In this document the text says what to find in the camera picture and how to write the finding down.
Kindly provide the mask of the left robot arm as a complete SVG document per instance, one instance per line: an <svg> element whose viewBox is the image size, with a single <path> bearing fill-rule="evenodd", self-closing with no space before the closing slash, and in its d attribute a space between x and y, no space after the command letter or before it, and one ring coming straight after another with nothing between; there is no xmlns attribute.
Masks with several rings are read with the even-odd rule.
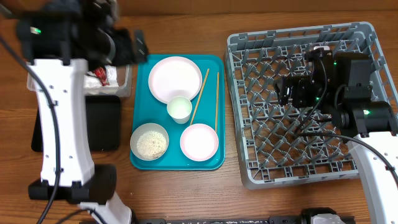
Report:
<svg viewBox="0 0 398 224"><path fill-rule="evenodd" d="M34 79L42 130L40 178L32 200L66 200L98 223L135 223L135 213L116 193L116 168L95 164L88 143L84 79L107 65L144 63L142 31L116 29L115 1L51 1L21 15L16 60Z"/></svg>

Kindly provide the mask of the white napkin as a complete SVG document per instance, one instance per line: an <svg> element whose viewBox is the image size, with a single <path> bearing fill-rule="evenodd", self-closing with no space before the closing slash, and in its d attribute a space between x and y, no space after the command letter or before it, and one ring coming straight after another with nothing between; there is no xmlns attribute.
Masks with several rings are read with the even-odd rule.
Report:
<svg viewBox="0 0 398 224"><path fill-rule="evenodd" d="M105 66L103 67L106 70L106 74L108 76L109 85L102 86L100 81L95 77L93 71L88 72L85 75L85 88L100 88L100 87L116 87L118 84L118 74L116 67Z"/></svg>

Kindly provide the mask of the wooden chopstick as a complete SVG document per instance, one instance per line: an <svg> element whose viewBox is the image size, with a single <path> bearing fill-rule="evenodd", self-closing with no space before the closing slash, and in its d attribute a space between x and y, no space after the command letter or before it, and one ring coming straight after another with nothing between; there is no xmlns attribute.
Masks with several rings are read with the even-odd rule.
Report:
<svg viewBox="0 0 398 224"><path fill-rule="evenodd" d="M216 109L215 109L215 132L218 132L218 103L219 103L220 73L216 78Z"/></svg>
<svg viewBox="0 0 398 224"><path fill-rule="evenodd" d="M207 71L206 71L205 79L204 79L204 81L203 81L203 83L202 83L202 85L201 85L201 89L200 89L200 92L199 92L199 96L198 96L198 99L197 99L197 103L196 103L196 105L195 105L195 109L193 110L193 115L192 115L192 118L191 118L191 120L190 120L190 125L192 125L193 122L194 122L194 119L195 119L195 116L196 116L196 113L197 113L198 106L199 106L199 104L200 104L201 96L202 96L202 94L203 94L203 90L204 90L204 87L205 87L205 85L206 85L206 81L207 81L209 72L210 72L210 69L208 68Z"/></svg>

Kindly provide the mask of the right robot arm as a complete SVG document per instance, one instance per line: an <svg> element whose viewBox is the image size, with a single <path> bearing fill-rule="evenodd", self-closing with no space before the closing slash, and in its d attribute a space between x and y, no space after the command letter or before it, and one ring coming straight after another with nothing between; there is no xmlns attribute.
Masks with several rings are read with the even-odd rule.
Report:
<svg viewBox="0 0 398 224"><path fill-rule="evenodd" d="M397 118L389 103L373 101L372 60L362 53L305 53L313 72L274 82L280 105L331 115L357 166L372 223L397 223Z"/></svg>

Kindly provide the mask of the large white plate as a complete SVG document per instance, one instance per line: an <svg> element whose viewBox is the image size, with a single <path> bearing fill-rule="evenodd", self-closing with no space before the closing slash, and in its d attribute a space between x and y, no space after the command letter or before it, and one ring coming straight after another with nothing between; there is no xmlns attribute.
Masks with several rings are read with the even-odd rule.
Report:
<svg viewBox="0 0 398 224"><path fill-rule="evenodd" d="M149 90L161 103L176 96L194 99L202 85L202 73L192 60L171 56L157 62L148 77Z"/></svg>

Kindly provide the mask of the white pink-rimmed bowl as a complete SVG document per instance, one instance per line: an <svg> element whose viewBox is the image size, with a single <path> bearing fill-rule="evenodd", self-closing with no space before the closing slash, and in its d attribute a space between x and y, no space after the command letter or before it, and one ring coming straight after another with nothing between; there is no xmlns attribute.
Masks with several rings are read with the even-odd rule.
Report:
<svg viewBox="0 0 398 224"><path fill-rule="evenodd" d="M219 147L218 135L206 124L193 124L187 127L180 138L180 148L190 160L203 162L211 159Z"/></svg>

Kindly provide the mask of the rice pile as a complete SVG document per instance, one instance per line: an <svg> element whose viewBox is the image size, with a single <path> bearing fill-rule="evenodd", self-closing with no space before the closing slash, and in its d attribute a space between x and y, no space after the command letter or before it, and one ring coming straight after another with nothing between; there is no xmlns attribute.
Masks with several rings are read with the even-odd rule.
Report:
<svg viewBox="0 0 398 224"><path fill-rule="evenodd" d="M167 150L166 138L157 131L148 131L137 140L138 153L147 160L159 158Z"/></svg>

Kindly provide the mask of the white cup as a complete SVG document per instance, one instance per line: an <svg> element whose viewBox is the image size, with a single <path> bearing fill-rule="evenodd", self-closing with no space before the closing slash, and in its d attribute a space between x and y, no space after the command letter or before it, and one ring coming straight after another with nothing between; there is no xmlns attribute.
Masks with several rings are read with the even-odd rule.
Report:
<svg viewBox="0 0 398 224"><path fill-rule="evenodd" d="M173 97L167 103L167 112L177 124L185 124L190 119L192 103L184 96Z"/></svg>

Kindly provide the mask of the red snack wrapper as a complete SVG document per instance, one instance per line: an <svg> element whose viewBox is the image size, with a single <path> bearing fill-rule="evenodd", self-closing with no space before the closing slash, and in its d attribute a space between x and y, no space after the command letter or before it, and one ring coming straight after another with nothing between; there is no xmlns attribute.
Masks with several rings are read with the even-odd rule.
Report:
<svg viewBox="0 0 398 224"><path fill-rule="evenodd" d="M106 70L103 67L98 67L93 71L95 77L99 80L102 86L109 85L108 76Z"/></svg>

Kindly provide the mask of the grey bowl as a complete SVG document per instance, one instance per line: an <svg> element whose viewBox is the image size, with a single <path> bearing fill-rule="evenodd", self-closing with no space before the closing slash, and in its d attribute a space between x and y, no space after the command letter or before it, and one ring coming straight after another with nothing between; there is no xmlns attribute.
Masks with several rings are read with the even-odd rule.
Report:
<svg viewBox="0 0 398 224"><path fill-rule="evenodd" d="M141 135L143 135L144 133L148 132L148 131L157 131L159 133L161 133L167 141L167 148L169 146L169 135L167 134L166 130L159 124L156 123L146 123L143 124L141 126L139 126L132 134L131 139L130 139L130 148L131 148L131 152L139 159L143 160L143 161L154 161L156 159L153 160L147 160L144 159L137 151L137 140L139 139L139 137Z"/></svg>

